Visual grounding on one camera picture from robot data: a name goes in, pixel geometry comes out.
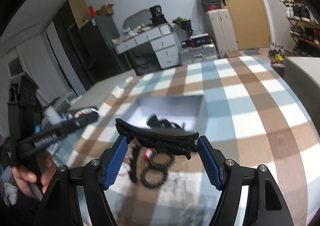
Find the person's left hand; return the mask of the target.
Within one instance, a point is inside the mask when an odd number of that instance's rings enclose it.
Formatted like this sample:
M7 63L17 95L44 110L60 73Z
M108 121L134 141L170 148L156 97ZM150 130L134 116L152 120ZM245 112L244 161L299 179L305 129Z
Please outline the person's left hand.
M43 185L42 192L46 191L50 183L50 180L52 179L56 171L56 165L54 164L53 157L50 154L47 154L44 160L44 165L46 169L44 170L44 173L42 173L40 178L41 184ZM13 167L12 174L14 176L18 188L26 196L36 199L36 196L32 193L31 189L29 188L29 184L37 182L37 177L35 173L27 169L25 166L20 166Z

